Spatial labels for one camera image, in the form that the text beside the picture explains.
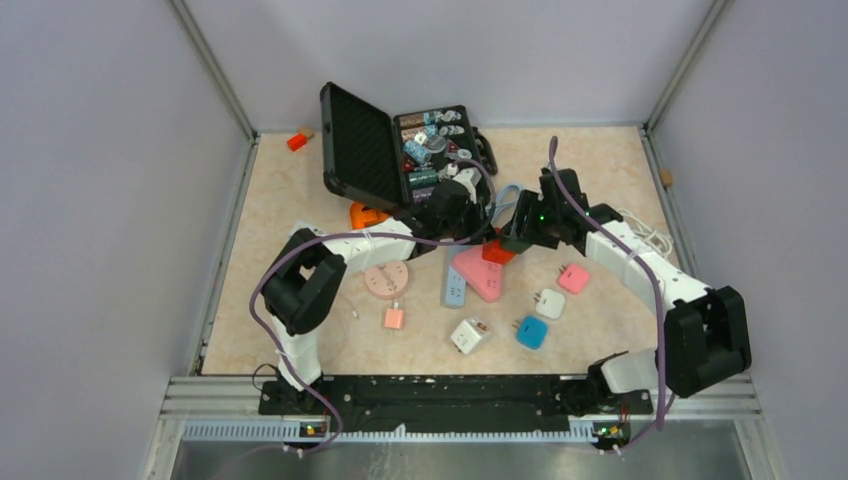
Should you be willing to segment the red cube plug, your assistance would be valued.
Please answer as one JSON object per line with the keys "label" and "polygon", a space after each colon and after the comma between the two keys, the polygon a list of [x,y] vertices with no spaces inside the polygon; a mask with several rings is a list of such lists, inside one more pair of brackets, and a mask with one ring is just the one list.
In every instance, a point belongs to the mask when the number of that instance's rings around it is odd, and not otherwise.
{"label": "red cube plug", "polygon": [[495,228],[495,238],[482,245],[482,259],[498,265],[508,264],[516,254],[506,250],[501,244],[501,228]]}

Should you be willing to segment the pink triangular power socket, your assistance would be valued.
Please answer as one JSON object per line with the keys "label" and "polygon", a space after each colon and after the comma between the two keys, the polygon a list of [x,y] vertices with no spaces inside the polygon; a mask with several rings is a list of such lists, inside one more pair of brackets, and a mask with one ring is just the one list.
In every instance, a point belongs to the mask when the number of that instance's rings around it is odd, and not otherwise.
{"label": "pink triangular power socket", "polygon": [[485,302],[494,303],[501,297],[503,266],[485,260],[482,246],[457,253],[450,265]]}

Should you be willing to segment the pink charger plug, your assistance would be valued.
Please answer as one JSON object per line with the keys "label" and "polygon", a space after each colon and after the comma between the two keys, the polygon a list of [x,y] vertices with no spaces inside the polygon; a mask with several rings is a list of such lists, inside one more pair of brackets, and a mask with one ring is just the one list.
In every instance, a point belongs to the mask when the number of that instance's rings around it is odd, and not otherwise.
{"label": "pink charger plug", "polygon": [[572,295],[582,293],[591,278],[590,272],[579,264],[563,265],[556,280],[557,285]]}

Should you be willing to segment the light blue power strip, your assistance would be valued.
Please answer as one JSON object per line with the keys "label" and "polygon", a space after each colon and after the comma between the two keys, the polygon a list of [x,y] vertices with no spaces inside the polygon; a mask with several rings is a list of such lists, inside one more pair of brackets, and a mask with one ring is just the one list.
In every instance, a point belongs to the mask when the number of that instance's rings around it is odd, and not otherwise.
{"label": "light blue power strip", "polygon": [[468,246],[451,246],[447,250],[441,293],[443,307],[459,309],[465,305],[467,282],[453,267],[452,261],[459,253],[468,249]]}

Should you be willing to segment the white charger plug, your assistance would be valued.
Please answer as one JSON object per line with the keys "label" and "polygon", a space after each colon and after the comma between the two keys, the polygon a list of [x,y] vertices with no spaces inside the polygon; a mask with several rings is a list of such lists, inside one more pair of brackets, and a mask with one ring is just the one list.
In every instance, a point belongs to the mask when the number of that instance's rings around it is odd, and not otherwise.
{"label": "white charger plug", "polygon": [[555,290],[544,288],[534,294],[535,312],[547,319],[557,320],[562,316],[566,298]]}

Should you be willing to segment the round pink power socket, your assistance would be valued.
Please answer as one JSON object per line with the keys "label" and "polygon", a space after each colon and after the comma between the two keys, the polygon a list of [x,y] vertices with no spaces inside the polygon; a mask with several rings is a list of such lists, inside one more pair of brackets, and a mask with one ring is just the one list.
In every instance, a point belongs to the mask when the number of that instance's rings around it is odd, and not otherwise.
{"label": "round pink power socket", "polygon": [[368,268],[364,274],[368,292],[381,300],[398,300],[410,282],[410,271],[404,261],[393,260]]}

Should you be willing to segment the blue charger plug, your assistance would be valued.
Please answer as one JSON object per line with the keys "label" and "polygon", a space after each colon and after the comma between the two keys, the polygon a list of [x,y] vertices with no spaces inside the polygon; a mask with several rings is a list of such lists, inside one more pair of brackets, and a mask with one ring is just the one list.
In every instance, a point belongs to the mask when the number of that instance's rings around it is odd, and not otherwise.
{"label": "blue charger plug", "polygon": [[532,315],[515,320],[512,327],[514,339],[530,350],[540,349],[549,332],[548,323]]}

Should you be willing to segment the white cartoon plug adapter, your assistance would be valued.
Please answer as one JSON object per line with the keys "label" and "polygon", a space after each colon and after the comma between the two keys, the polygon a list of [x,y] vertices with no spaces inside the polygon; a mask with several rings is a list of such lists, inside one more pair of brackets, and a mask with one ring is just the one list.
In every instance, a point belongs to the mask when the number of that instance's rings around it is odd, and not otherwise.
{"label": "white cartoon plug adapter", "polygon": [[491,335],[492,329],[478,317],[462,319],[450,334],[450,341],[456,349],[470,355]]}

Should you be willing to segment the small salmon charger plug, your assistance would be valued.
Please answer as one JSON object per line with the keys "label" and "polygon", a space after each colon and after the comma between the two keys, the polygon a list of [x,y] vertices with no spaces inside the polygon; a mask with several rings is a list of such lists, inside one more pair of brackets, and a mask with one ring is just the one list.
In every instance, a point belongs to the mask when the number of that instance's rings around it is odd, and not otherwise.
{"label": "small salmon charger plug", "polygon": [[385,311],[383,327],[391,331],[401,331],[405,325],[405,311],[398,301],[393,301]]}

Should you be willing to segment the dark green cube plug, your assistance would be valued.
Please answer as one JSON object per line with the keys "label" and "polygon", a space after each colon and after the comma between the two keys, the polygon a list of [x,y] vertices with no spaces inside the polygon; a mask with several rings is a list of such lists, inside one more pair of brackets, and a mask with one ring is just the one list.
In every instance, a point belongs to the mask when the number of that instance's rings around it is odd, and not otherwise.
{"label": "dark green cube plug", "polygon": [[526,252],[532,245],[532,242],[524,238],[504,237],[502,239],[503,249],[516,255]]}

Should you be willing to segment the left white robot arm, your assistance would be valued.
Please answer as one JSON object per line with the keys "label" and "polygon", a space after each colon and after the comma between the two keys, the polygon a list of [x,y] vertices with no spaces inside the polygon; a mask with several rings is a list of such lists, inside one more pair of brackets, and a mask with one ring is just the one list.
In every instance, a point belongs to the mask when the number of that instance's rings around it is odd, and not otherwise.
{"label": "left white robot arm", "polygon": [[425,201],[375,226],[327,235],[301,228],[291,234],[255,287],[249,311],[275,345],[286,382],[282,398],[292,410],[308,413],[319,404],[317,329],[343,280],[386,262],[492,239],[493,190],[486,169],[466,160]]}

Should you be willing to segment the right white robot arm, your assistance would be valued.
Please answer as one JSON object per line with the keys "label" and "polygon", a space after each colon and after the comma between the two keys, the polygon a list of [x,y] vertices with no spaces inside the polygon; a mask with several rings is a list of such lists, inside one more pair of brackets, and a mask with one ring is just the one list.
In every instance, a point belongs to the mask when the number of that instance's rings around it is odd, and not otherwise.
{"label": "right white robot arm", "polygon": [[532,246],[574,247],[606,268],[656,315],[655,349],[615,354],[593,364],[589,404],[612,412],[627,393],[652,386],[691,397],[752,365],[742,295],[713,288],[678,269],[637,236],[607,204],[589,205],[571,169],[543,169],[540,191],[518,194],[502,229],[502,247],[522,253]]}

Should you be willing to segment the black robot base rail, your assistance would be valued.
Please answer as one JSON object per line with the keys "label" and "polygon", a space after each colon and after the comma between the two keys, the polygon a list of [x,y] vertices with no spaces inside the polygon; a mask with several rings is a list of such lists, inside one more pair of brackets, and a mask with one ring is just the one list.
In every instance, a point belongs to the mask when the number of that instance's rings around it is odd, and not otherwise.
{"label": "black robot base rail", "polygon": [[262,385],[258,412],[312,416],[346,433],[565,432],[575,418],[652,415],[646,390],[613,394],[583,375],[325,375],[311,392]]}

